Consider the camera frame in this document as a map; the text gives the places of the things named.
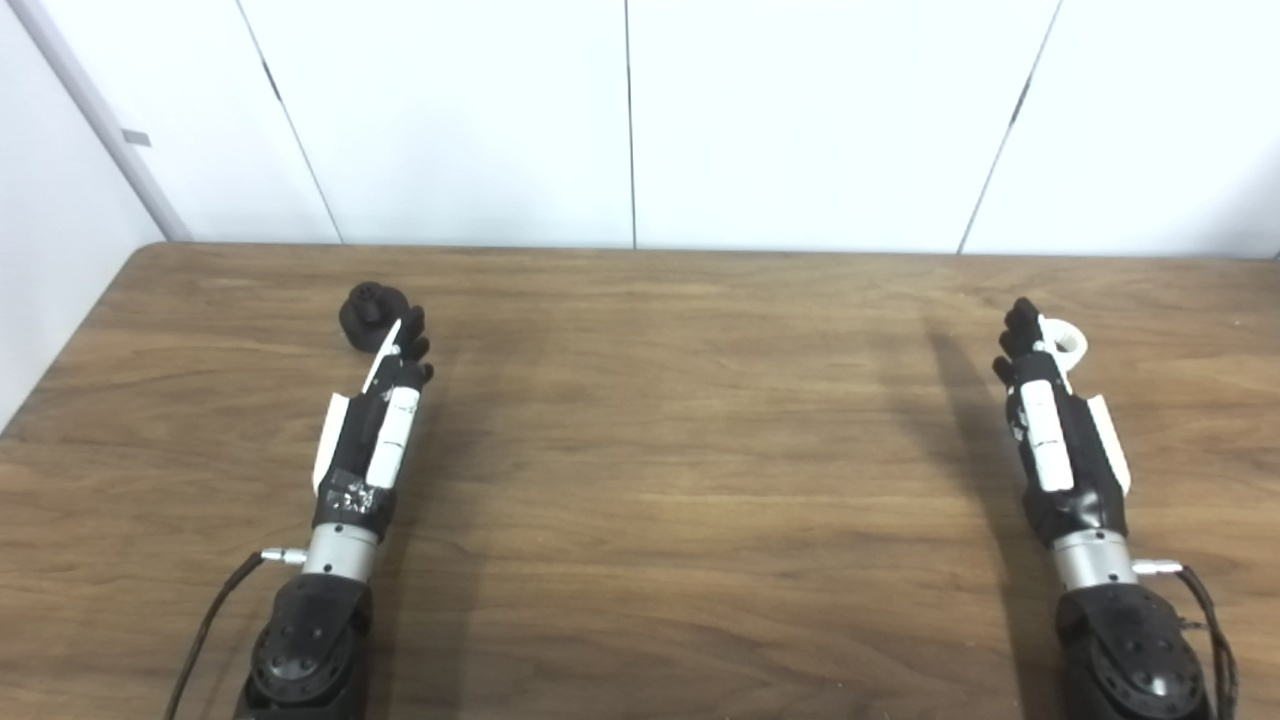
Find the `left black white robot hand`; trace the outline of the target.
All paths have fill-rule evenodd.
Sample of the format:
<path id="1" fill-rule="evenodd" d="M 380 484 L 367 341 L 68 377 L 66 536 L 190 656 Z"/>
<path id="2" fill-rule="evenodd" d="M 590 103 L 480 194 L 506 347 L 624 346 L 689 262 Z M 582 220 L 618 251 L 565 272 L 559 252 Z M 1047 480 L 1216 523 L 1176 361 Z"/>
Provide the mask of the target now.
<path id="1" fill-rule="evenodd" d="M 396 483 L 422 392 L 434 375 L 426 316 L 412 306 L 387 332 L 353 397 L 333 395 L 314 468 L 312 525 L 334 524 L 387 538 Z"/>

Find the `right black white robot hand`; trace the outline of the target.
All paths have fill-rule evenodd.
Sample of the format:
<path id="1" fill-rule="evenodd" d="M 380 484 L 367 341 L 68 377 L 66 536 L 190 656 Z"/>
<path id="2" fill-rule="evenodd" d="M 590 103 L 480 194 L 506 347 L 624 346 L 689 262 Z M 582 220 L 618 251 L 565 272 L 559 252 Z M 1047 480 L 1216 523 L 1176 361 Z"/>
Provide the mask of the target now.
<path id="1" fill-rule="evenodd" d="M 1004 316 L 993 372 L 1027 475 L 1021 506 L 1046 548 L 1080 532 L 1126 536 L 1132 474 L 1105 398 L 1078 395 L 1070 373 L 1089 350 L 1084 333 L 1018 299 Z"/>

